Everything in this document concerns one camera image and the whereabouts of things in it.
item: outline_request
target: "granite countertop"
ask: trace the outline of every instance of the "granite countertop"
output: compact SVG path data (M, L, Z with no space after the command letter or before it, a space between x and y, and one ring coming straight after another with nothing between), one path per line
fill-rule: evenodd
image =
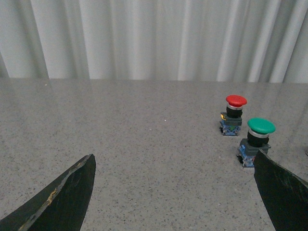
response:
M219 131L229 94L248 100L238 137ZM83 231L274 231L236 157L256 116L308 180L308 84L0 79L0 218L94 154Z

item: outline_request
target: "green button cap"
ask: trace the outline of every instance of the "green button cap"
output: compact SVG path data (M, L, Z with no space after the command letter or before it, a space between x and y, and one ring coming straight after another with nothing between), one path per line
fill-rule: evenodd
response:
M261 134L273 133L276 128L272 122L262 118L252 118L248 121L248 126L255 132Z

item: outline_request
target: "curtain fold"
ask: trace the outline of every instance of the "curtain fold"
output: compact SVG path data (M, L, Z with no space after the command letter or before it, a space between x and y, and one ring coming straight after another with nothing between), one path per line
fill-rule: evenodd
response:
M0 76L308 83L308 0L2 0Z

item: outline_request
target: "red button cap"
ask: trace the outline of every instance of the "red button cap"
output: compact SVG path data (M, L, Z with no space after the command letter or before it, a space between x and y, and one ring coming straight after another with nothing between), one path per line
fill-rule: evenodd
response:
M247 99L240 95L229 95L226 101L233 107L242 107L247 103Z

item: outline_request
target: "green push button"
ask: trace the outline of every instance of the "green push button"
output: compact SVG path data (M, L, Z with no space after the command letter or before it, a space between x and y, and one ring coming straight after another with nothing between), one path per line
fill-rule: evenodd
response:
M273 133L276 128L272 122L262 119L262 118L252 118L248 121L248 126L251 130L261 133L261 134L269 134Z

